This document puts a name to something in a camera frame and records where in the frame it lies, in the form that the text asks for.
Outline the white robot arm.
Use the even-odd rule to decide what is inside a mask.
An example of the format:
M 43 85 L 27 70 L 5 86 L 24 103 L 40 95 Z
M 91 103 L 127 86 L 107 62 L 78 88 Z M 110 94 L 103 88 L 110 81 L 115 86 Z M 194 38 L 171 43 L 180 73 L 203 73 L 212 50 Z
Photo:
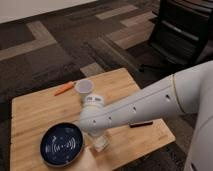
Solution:
M 196 114 L 184 171 L 213 171 L 213 61 L 171 74 L 105 106 L 97 95 L 84 100 L 78 125 L 96 133 L 174 115 Z

